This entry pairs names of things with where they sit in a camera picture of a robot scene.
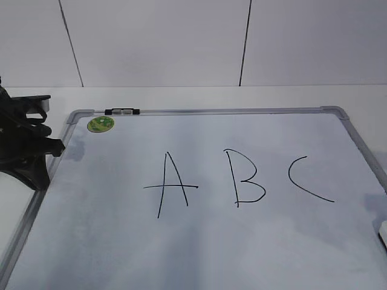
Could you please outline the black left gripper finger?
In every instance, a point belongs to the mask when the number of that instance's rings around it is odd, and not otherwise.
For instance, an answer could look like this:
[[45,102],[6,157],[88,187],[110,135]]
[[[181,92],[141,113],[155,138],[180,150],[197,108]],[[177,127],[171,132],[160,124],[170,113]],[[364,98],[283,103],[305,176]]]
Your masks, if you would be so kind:
[[18,179],[32,190],[45,190],[50,185],[45,156],[1,163],[1,172]]

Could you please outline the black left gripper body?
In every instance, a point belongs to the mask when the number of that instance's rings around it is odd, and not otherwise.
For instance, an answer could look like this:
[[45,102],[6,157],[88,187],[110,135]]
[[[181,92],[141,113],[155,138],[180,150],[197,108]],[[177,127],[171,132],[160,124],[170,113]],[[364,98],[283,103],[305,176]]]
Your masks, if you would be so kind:
[[32,156],[59,157],[65,150],[60,139],[52,139],[44,125],[47,113],[26,114],[25,103],[1,88],[1,163]]

